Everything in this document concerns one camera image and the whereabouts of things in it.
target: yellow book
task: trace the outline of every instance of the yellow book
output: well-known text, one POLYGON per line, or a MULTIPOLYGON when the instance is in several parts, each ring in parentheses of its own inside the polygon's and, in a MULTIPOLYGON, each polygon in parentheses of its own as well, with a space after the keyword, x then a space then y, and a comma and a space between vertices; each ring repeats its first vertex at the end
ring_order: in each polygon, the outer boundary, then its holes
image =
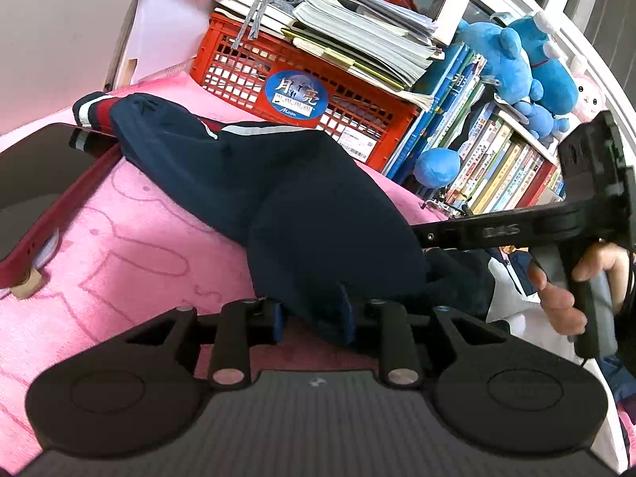
POLYGON ((501 169, 497 172, 497 175, 494 176, 492 182, 488 185, 488 187, 484 190, 481 199, 479 199, 479 202, 475 205, 473 213, 481 213, 488 205, 491 197, 494 195, 503 180, 508 175, 508 171, 513 166, 516 158, 519 156, 519 152, 521 152, 521 149, 522 145, 520 143, 512 143, 510 147, 508 147, 508 152, 501 162, 501 169))

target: gray ribbed panel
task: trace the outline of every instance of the gray ribbed panel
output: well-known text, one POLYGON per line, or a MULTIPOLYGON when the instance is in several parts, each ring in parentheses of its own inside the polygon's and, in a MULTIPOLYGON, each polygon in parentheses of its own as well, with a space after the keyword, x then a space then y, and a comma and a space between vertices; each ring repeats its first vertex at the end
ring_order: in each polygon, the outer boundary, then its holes
POLYGON ((416 392, 368 371, 264 371, 219 394, 182 437, 127 460, 47 452, 23 477, 611 477, 588 453, 514 460, 450 434, 416 392), (317 382, 320 378, 325 383, 317 382))

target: white paper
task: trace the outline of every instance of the white paper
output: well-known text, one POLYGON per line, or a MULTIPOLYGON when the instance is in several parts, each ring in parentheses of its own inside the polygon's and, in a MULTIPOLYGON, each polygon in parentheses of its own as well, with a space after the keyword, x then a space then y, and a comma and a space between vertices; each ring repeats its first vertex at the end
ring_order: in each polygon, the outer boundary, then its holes
POLYGON ((338 143, 351 157, 365 163, 369 159, 377 141, 351 127, 345 127, 338 139, 338 143))
POLYGON ((211 8, 212 0, 139 0, 123 60, 138 60, 130 84, 192 59, 211 8))

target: white label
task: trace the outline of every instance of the white label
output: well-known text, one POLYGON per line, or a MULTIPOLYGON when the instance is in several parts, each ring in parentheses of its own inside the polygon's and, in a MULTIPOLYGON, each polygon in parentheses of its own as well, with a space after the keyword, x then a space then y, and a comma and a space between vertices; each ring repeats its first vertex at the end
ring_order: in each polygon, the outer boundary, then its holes
POLYGON ((275 93, 274 98, 271 99, 271 102, 274 104, 282 105, 287 109, 291 109, 292 111, 296 111, 296 113, 300 113, 303 116, 310 116, 312 111, 314 110, 309 104, 305 104, 299 102, 298 100, 294 100, 287 95, 282 95, 281 93, 275 93))
POLYGON ((350 156, 365 163, 369 159, 377 141, 351 127, 345 127, 338 139, 338 143, 350 156))

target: pink blanket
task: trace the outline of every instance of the pink blanket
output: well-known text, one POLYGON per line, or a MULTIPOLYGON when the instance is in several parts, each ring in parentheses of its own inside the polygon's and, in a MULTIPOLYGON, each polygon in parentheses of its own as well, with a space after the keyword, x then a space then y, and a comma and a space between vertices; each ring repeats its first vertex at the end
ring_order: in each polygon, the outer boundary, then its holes
MULTIPOLYGON (((196 85, 186 74, 116 92, 152 93, 195 114, 223 121, 255 118, 196 85)), ((0 137, 0 151, 52 122, 74 123, 70 109, 0 137)), ((409 223, 440 220, 421 201, 367 169, 409 223)), ((88 200, 46 266, 50 281, 33 298, 0 301, 0 467, 17 472, 40 448, 23 402, 47 367, 175 306, 201 314, 254 296, 246 255, 174 204, 144 174, 122 160, 88 200)), ((209 350, 202 356, 209 357, 209 350)), ((294 325, 278 347, 252 351, 262 368, 374 367, 374 361, 335 349, 294 325)))

